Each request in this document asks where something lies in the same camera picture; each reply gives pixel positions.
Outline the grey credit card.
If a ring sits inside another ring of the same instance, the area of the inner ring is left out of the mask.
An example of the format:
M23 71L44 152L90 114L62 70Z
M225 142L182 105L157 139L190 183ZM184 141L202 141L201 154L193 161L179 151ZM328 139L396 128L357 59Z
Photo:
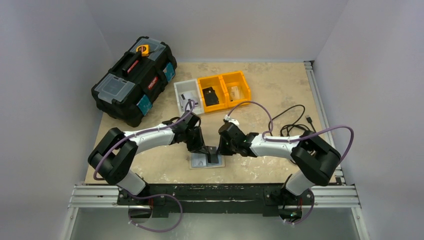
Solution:
M205 159L194 159L192 161L192 167L194 168L203 168L207 166L207 161Z

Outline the gold credit card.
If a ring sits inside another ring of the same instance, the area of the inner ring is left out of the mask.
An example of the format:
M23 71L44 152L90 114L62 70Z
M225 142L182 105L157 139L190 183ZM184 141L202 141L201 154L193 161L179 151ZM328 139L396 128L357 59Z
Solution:
M229 95L233 95L234 101L239 100L241 98L241 92L238 86L232 86L229 88Z

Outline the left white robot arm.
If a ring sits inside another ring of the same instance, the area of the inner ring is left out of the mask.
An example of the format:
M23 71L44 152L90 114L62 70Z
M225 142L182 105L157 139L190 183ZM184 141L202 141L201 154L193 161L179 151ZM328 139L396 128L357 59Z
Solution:
M185 143L195 159L205 160L208 164L220 162L217 148L205 145L200 124L200 117L187 110L180 117L140 131L111 128L87 162L95 170L95 177L138 196L148 184L131 170L131 165L135 156L146 150Z

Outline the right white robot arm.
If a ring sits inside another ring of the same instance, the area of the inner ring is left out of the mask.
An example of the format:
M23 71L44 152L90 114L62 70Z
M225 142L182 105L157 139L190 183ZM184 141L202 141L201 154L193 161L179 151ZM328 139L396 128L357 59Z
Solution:
M299 170L282 187L282 194L300 196L313 186L327 186L341 161L340 153L312 131L293 137L245 134L238 121L228 118L219 128L218 154L277 157L292 160Z

